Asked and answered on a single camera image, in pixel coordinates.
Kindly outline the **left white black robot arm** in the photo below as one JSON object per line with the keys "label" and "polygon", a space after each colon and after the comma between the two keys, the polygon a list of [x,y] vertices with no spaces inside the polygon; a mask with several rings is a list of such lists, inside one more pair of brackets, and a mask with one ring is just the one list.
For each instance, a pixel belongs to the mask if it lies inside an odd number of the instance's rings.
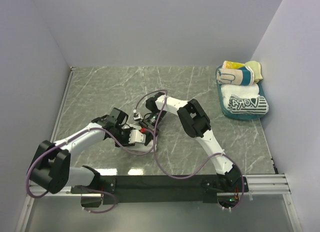
{"label": "left white black robot arm", "polygon": [[71,167],[71,160],[89,147],[111,138],[127,144],[131,127],[128,114],[113,108],[110,114],[93,119],[85,128],[55,142],[44,140],[35,152],[27,171],[27,182],[34,182],[46,193],[56,194],[64,187],[83,187],[89,193],[104,188],[101,174],[89,166]]}

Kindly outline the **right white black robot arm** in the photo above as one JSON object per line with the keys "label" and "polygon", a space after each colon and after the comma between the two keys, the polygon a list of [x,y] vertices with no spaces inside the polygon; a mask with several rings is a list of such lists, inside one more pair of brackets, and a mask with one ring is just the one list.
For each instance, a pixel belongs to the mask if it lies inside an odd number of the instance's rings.
{"label": "right white black robot arm", "polygon": [[207,153],[208,158],[200,165],[194,173],[185,176],[184,179],[195,176],[204,165],[212,161],[217,175],[219,186],[223,192],[234,191],[235,188],[245,189],[245,179],[241,169],[232,160],[214,136],[211,121],[196,99],[181,100],[168,96],[168,91],[165,89],[156,90],[146,94],[145,107],[149,110],[149,117],[141,117],[136,110],[133,111],[134,119],[138,124],[154,135],[158,133],[158,123],[163,119],[164,115],[171,113],[176,115],[184,132],[192,139],[195,139]]}

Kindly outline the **white terry towel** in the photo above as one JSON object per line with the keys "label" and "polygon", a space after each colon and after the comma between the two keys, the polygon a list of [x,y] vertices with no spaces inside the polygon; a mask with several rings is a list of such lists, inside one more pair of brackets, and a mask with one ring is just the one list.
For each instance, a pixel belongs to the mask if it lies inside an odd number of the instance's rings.
{"label": "white terry towel", "polygon": [[148,152],[152,149],[154,145],[154,140],[151,140],[149,144],[138,144],[136,143],[134,146],[130,147],[131,150],[133,151],[138,151],[138,152]]}

